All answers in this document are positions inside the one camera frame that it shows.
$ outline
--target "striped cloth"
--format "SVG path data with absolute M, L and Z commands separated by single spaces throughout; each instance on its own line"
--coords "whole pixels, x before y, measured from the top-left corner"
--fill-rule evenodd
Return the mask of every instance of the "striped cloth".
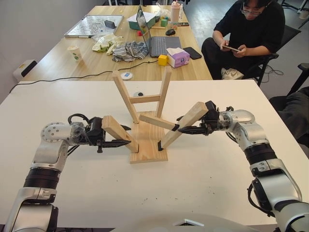
M 148 54 L 148 49 L 144 42 L 127 42 L 124 45 L 117 46 L 112 52 L 113 61 L 134 61 L 136 58 L 144 59 Z

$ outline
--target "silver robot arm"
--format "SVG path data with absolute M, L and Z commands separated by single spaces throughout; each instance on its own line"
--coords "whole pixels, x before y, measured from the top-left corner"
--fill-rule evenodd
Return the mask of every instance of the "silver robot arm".
M 72 116 L 82 117 L 87 121 L 85 127 L 81 122 L 71 122 Z M 102 129 L 102 118 L 86 118 L 75 114 L 69 117 L 69 125 L 54 122 L 41 131 L 41 143 L 36 150 L 30 171 L 23 188 L 17 194 L 12 206 L 4 232 L 53 232 L 57 228 L 58 208 L 51 203 L 56 197 L 59 182 L 69 152 L 79 145 L 118 147 L 130 143 L 126 140 L 105 141 L 106 132 Z
M 51 123 L 41 131 L 41 143 L 35 153 L 24 187 L 18 191 L 5 225 L 5 232 L 53 231 L 57 226 L 58 208 L 51 203 L 70 145 L 75 126 Z
M 245 153 L 255 177 L 248 188 L 250 203 L 275 217 L 281 232 L 308 232 L 309 204 L 302 202 L 298 185 L 277 158 L 254 115 L 245 110 L 219 112 L 211 101 L 206 106 L 209 111 L 201 118 L 200 127 L 185 127 L 179 131 L 204 135 L 225 131 Z M 250 198 L 252 189 L 260 207 Z

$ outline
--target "paper cup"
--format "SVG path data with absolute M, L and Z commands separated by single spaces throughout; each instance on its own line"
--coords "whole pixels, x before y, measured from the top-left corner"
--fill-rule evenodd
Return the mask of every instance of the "paper cup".
M 68 47 L 68 51 L 72 54 L 75 61 L 80 61 L 82 59 L 82 54 L 78 46 L 70 46 Z

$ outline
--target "yellow cube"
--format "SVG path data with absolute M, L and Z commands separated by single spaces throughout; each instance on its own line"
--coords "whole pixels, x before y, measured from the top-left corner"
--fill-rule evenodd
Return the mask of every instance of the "yellow cube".
M 166 66 L 168 63 L 168 56 L 166 55 L 160 55 L 158 60 L 159 65 Z

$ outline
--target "cup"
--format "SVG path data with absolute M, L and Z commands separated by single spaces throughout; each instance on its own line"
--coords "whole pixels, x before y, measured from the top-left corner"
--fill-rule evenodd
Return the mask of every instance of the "cup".
M 80 61 L 82 59 L 82 54 L 78 46 L 70 46 L 68 47 L 68 51 L 72 54 L 75 61 Z
M 178 20 L 179 20 L 179 11 L 180 11 L 181 5 L 178 3 L 178 1 L 173 1 L 171 7 L 170 7 L 170 23 L 171 28 L 176 30 L 178 26 Z

